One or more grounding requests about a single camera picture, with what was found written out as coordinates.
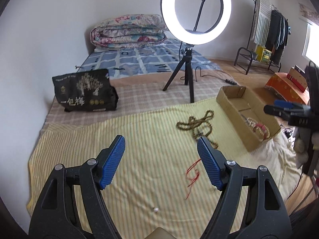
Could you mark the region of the orange gift box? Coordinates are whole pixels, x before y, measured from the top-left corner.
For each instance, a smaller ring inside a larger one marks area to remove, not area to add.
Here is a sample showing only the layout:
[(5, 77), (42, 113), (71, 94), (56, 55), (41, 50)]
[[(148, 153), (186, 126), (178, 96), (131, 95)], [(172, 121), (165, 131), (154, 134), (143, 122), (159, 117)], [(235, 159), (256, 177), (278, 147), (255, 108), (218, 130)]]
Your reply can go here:
[(264, 87), (268, 90), (274, 91), (285, 101), (307, 105), (310, 100), (308, 90), (302, 92), (291, 80), (287, 78), (287, 73), (274, 73)]

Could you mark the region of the cardboard box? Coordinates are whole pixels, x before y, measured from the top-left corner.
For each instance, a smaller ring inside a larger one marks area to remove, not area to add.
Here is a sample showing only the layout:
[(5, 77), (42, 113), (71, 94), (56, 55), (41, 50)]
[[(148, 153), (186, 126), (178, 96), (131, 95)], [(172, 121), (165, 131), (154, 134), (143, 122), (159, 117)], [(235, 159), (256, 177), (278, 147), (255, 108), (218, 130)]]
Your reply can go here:
[(249, 152), (281, 131), (277, 120), (264, 113), (264, 103), (247, 87), (224, 86), (220, 89), (216, 101)]

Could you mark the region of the yellow box under rack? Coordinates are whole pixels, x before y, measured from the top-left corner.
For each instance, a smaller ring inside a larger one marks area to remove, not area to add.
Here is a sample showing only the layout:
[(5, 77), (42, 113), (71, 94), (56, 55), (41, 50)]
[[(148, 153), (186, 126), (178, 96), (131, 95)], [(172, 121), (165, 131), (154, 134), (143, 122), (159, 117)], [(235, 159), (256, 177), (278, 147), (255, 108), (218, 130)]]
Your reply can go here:
[(267, 50), (265, 47), (262, 47), (260, 45), (257, 46), (256, 49), (256, 55), (257, 55), (257, 61), (262, 63), (269, 63), (271, 59), (271, 51)]

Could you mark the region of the black metal rack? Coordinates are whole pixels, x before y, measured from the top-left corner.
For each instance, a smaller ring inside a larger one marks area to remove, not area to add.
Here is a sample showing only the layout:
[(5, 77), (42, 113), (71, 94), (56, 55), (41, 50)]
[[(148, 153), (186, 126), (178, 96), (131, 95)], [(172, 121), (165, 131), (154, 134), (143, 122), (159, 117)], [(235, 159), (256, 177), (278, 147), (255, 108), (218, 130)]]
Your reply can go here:
[(234, 61), (234, 66), (240, 66), (248, 74), (250, 68), (262, 68), (268, 66), (281, 69), (280, 59), (276, 60), (274, 56), (279, 49), (266, 49), (266, 41), (270, 33), (271, 14), (280, 13), (269, 0), (254, 0), (254, 16), (252, 19), (249, 40), (247, 46), (240, 47)]

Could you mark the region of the hanging clothes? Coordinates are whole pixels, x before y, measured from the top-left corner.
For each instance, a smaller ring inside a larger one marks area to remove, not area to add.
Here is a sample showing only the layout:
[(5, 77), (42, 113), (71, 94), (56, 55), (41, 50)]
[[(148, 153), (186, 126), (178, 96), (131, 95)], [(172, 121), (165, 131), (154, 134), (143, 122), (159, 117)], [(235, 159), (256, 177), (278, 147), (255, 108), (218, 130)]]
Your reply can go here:
[(290, 34), (288, 20), (269, 0), (255, 0), (250, 41), (270, 51), (272, 63), (281, 63)]

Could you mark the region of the yellow striped cloth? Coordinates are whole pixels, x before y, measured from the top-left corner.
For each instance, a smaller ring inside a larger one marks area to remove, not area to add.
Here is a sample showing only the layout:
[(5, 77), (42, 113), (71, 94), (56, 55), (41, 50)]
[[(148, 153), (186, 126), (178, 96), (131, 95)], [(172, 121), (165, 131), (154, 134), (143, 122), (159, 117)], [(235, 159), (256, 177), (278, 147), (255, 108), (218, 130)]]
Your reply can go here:
[(220, 197), (199, 161), (190, 132), (176, 128), (190, 116), (212, 110), (211, 140), (227, 159), (270, 171), (283, 199), (293, 192), (301, 171), (286, 136), (279, 133), (253, 152), (246, 150), (215, 99), (109, 119), (87, 126), (50, 124), (29, 160), (32, 213), (56, 164), (78, 166), (109, 147), (115, 136), (126, 147), (114, 179), (102, 192), (108, 211), (123, 238), (145, 238), (161, 227), (177, 238), (199, 238)]

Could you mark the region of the black tripod stand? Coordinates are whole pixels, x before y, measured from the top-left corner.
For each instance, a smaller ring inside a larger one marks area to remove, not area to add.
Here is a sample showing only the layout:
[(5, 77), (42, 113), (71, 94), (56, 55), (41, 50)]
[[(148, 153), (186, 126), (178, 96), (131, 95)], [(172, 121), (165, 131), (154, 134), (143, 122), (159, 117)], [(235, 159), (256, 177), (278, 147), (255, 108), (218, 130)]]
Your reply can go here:
[(195, 97), (194, 97), (193, 69), (191, 67), (191, 61), (192, 61), (192, 47), (186, 47), (183, 58), (177, 64), (175, 70), (173, 71), (169, 80), (165, 84), (163, 91), (166, 91), (168, 89), (172, 81), (177, 76), (178, 72), (181, 70), (182, 66), (185, 65), (184, 84), (189, 87), (190, 103), (192, 104), (195, 102)]

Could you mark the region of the black printed bag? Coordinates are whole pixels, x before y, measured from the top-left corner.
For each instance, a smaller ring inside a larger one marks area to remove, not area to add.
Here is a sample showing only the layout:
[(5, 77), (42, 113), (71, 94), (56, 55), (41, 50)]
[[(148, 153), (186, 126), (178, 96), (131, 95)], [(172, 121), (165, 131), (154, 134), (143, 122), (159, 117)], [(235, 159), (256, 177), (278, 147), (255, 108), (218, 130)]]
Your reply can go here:
[(107, 69), (52, 77), (55, 98), (66, 112), (114, 111), (119, 100)]

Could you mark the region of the beige plaid blanket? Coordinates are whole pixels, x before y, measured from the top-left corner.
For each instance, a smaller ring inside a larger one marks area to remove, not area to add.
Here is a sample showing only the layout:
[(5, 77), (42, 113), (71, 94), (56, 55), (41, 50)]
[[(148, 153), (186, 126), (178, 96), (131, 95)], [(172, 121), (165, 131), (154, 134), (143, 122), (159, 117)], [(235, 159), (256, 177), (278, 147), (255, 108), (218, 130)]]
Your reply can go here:
[(40, 134), (43, 134), (50, 124), (86, 126), (112, 118), (190, 103), (189, 88), (181, 82), (174, 81), (167, 91), (163, 91), (164, 83), (129, 85), (130, 80), (131, 78), (113, 81), (119, 96), (115, 111), (68, 113), (54, 99)]

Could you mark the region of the folded floral quilt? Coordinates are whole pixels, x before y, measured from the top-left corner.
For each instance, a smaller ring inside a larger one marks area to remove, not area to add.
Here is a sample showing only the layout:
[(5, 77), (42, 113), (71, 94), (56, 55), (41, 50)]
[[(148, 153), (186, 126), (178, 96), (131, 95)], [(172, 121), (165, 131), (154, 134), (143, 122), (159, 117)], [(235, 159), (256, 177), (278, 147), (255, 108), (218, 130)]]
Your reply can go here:
[(99, 49), (140, 48), (166, 41), (166, 25), (158, 14), (133, 14), (108, 18), (94, 26), (90, 42)]

